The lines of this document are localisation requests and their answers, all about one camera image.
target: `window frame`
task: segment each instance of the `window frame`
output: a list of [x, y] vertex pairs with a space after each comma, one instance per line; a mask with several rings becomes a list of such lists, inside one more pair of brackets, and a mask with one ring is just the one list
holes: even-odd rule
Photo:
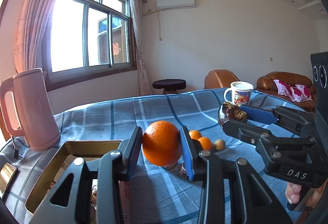
[[[82, 82], [85, 80], [90, 80], [98, 77], [103, 77], [106, 75], [112, 75], [116, 73], [131, 71], [137, 69], [137, 55], [136, 55], [136, 45], [135, 37], [133, 31], [133, 23], [131, 18], [131, 10], [128, 12], [128, 16], [122, 14], [110, 7], [103, 5], [100, 2], [94, 0], [73, 0], [84, 4], [84, 17], [83, 17], [83, 56], [84, 56], [84, 67], [73, 68], [69, 70], [63, 70], [58, 72], [52, 72], [51, 67], [51, 56], [50, 56], [50, 40], [51, 40], [51, 24], [52, 24], [52, 8], [50, 16], [48, 18], [47, 26], [42, 40], [42, 66], [43, 70], [47, 71], [47, 76], [45, 80], [47, 91], [55, 90], [57, 88], [65, 87], [71, 84]], [[109, 14], [110, 18], [107, 21], [107, 34], [110, 32], [110, 42], [109, 46], [109, 64], [105, 65], [95, 65], [89, 66], [88, 64], [88, 11], [89, 8], [99, 10], [101, 12]], [[112, 17], [116, 16], [126, 21], [127, 32], [126, 40], [127, 44], [127, 57], [129, 62], [125, 63], [114, 63], [113, 59], [113, 46], [112, 46]]]

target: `human hand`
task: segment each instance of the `human hand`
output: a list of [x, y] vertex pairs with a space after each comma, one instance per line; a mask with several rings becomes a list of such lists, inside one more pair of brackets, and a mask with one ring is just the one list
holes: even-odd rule
[[[323, 191], [326, 187], [327, 181], [318, 189], [315, 189], [311, 197], [307, 200], [306, 206], [314, 208], [319, 202]], [[300, 191], [302, 189], [301, 185], [294, 183], [287, 183], [286, 187], [286, 198], [290, 204], [297, 204], [300, 200]]]

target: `leather armchair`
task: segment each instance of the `leather armchair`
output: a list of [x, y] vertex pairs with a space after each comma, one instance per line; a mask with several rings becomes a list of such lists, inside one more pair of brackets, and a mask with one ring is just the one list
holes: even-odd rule
[[211, 70], [205, 77], [204, 89], [229, 88], [234, 81], [239, 81], [239, 79], [230, 70]]
[[[278, 95], [278, 89], [273, 80], [282, 80], [284, 83], [291, 86], [295, 86], [296, 84], [306, 85], [309, 88], [313, 101], [304, 101], [298, 103], [293, 102], [287, 96]], [[283, 98], [284, 100], [290, 101], [308, 112], [315, 111], [315, 105], [317, 101], [315, 86], [313, 85], [312, 81], [304, 75], [290, 72], [271, 72], [266, 76], [260, 77], [257, 80], [256, 86], [256, 90], [260, 92]]]

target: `bed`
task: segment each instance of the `bed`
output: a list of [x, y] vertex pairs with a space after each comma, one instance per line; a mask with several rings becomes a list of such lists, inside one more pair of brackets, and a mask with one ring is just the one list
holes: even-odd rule
[[[145, 131], [152, 122], [166, 120], [177, 127], [184, 125], [189, 130], [199, 130], [212, 142], [219, 138], [224, 139], [227, 147], [216, 154], [232, 161], [239, 157], [247, 159], [286, 207], [286, 182], [264, 174], [264, 164], [255, 147], [225, 135], [218, 125], [217, 114], [224, 101], [224, 90], [209, 89], [183, 94], [119, 99], [78, 106], [55, 115], [61, 132], [61, 139], [55, 146], [34, 152], [29, 150], [23, 137], [17, 137], [16, 146], [24, 155], [23, 160], [13, 158], [11, 141], [1, 149], [0, 167], [9, 162], [19, 169], [5, 201], [6, 206], [19, 223], [29, 222], [32, 216], [25, 208], [25, 201], [43, 169], [65, 141], [127, 139], [136, 125]], [[260, 108], [283, 105], [299, 109], [286, 100], [258, 91], [252, 92], [250, 105]], [[277, 136], [295, 136], [274, 124], [253, 124], [270, 129]], [[136, 172], [130, 182], [130, 194], [131, 224], [197, 223], [201, 182], [183, 179], [178, 173], [178, 166], [167, 171], [148, 162], [140, 152]], [[230, 223], [229, 195], [225, 196], [225, 202], [225, 223]], [[294, 222], [300, 215], [290, 211], [288, 213]]]

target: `mug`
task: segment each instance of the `mug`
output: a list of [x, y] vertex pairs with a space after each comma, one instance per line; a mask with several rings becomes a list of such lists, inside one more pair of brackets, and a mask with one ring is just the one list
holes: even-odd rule
[[[237, 106], [248, 105], [251, 92], [254, 89], [253, 85], [244, 81], [234, 81], [230, 84], [230, 88], [224, 92], [224, 99], [226, 102], [232, 103]], [[228, 101], [226, 96], [231, 91], [232, 101]]]

